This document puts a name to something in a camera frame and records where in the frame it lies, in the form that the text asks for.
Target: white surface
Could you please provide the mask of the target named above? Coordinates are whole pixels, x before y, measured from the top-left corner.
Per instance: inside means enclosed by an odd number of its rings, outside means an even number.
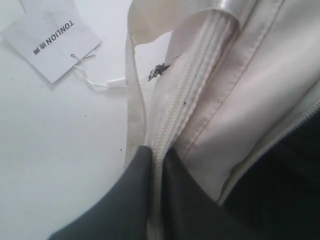
[[[90,80],[122,78],[130,0],[75,3],[103,38],[84,61]],[[23,15],[19,0],[0,0],[0,31]],[[137,48],[142,77],[163,61],[168,38]],[[148,103],[153,84],[143,90]],[[126,101],[124,88],[94,92],[75,69],[50,84],[0,36],[1,240],[47,239],[108,192],[124,164]]]

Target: beige bag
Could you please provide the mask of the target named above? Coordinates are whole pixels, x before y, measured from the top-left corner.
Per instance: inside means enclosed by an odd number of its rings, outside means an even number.
[[[222,204],[239,178],[320,108],[320,1],[134,0],[128,14],[126,162],[153,151],[149,237],[161,237],[162,161],[173,147]],[[151,117],[134,49],[172,31]]]

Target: zipper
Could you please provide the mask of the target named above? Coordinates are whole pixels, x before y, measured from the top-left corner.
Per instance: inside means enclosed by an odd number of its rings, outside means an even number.
[[[229,178],[229,181],[224,188],[221,197],[217,201],[218,205],[222,205],[227,199],[228,195],[240,180],[240,178],[252,167],[259,159],[261,159],[266,153],[268,153],[274,146],[276,146],[281,140],[290,135],[296,129],[301,127],[304,123],[310,120],[314,115],[320,111],[320,99],[318,99],[311,107],[309,107],[302,115],[296,118],[291,124],[285,127],[279,134],[269,140],[260,149],[257,149],[254,153],[244,160],[244,166],[236,171],[233,176]]]
[[[238,29],[238,22],[233,16],[221,11],[211,11],[208,14],[189,52],[174,94],[166,104],[160,123],[153,130],[152,141],[148,142],[153,151],[152,199],[148,223],[150,240],[158,240],[161,237],[163,159],[187,124],[207,80],[213,77],[215,69],[219,67],[219,63],[234,42]]]

